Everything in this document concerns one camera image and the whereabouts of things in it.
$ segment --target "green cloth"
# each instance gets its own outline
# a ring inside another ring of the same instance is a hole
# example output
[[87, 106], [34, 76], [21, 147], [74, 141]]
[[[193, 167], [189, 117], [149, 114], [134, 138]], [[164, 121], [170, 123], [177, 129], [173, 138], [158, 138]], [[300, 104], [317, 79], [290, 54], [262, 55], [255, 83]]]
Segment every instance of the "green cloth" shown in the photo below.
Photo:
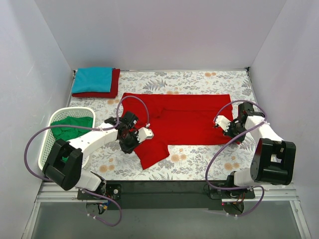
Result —
[[[51, 123], [51, 125], [58, 125], [58, 124], [69, 124], [69, 125], [77, 125], [77, 126], [84, 126], [84, 127], [94, 126], [92, 117], [75, 118], [75, 117], [68, 116], [65, 119]], [[80, 129], [80, 128], [70, 128], [70, 127], [52, 128], [51, 131], [56, 140], [63, 139], [64, 141], [68, 141], [70, 139], [80, 137], [90, 132], [90, 130]], [[62, 161], [66, 162], [67, 160], [68, 158], [62, 157]]]

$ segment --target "folded red cloth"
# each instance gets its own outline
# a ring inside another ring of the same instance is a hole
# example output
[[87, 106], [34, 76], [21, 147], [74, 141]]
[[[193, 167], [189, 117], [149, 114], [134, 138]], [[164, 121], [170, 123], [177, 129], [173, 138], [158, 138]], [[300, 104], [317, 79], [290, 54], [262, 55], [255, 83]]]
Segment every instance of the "folded red cloth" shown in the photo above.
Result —
[[[152, 139], [144, 141], [134, 152], [146, 169], [169, 156], [168, 145], [216, 145], [227, 143], [230, 138], [221, 128], [214, 128], [213, 119], [218, 111], [230, 102], [229, 95], [139, 95], [136, 96], [147, 105], [150, 113]], [[140, 101], [127, 98], [123, 101], [123, 115], [131, 111], [139, 121], [136, 128], [145, 126], [146, 111]], [[222, 112], [233, 120], [232, 106]]]
[[118, 95], [119, 91], [119, 77], [120, 69], [114, 69], [112, 71], [112, 83], [110, 92], [82, 92], [74, 93], [73, 97], [95, 97], [95, 98], [115, 98]]

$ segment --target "folded blue cloth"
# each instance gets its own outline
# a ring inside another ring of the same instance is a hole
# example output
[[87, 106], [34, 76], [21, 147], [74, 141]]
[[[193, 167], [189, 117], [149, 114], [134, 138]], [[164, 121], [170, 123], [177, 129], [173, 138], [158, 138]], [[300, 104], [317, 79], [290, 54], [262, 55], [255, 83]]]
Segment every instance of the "folded blue cloth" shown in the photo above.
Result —
[[112, 67], [79, 68], [72, 87], [73, 93], [110, 92]]

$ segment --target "stack of folded cloth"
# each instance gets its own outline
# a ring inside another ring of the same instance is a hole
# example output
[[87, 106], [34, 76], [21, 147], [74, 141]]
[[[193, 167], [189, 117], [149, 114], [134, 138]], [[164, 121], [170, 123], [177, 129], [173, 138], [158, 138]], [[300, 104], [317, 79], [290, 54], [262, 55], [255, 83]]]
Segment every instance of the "stack of folded cloth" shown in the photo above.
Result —
[[115, 98], [119, 90], [120, 69], [79, 68], [72, 87], [73, 97]]

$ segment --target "floral tablecloth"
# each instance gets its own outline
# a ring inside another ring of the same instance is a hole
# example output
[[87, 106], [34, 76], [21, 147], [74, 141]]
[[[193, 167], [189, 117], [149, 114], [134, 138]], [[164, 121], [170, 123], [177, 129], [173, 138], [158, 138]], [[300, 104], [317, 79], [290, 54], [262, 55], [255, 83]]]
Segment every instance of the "floral tablecloth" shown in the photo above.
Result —
[[[96, 126], [115, 116], [123, 93], [139, 94], [230, 94], [231, 100], [254, 101], [245, 71], [218, 72], [121, 72], [116, 99], [72, 98], [70, 106], [90, 107], [96, 113]], [[237, 105], [233, 115], [237, 117]], [[91, 155], [90, 170], [107, 180], [204, 180], [205, 170], [220, 145], [170, 145], [170, 156], [143, 170], [139, 158], [124, 154], [118, 142], [112, 142]], [[255, 142], [250, 134], [245, 141], [226, 148], [213, 163], [209, 177], [226, 179], [233, 170], [250, 167]]]

